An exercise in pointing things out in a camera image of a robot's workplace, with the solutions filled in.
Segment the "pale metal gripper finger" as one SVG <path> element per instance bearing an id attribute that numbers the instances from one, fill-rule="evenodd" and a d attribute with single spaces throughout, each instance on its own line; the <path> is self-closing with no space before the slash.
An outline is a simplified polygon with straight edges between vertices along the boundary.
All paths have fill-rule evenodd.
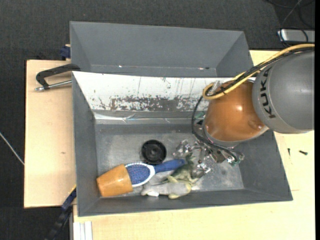
<path id="1" fill-rule="evenodd" d="M 190 156 L 191 159 L 195 159 L 194 150 L 198 147 L 198 142 L 189 142 L 187 139 L 182 140 L 175 151 L 172 153 L 174 159 L 182 159 Z"/>
<path id="2" fill-rule="evenodd" d="M 211 171 L 211 167 L 209 166 L 209 152 L 208 149 L 202 147 L 199 149 L 199 154 L 197 158 L 196 166 L 193 170 L 194 176 L 203 176 L 208 174 Z"/>

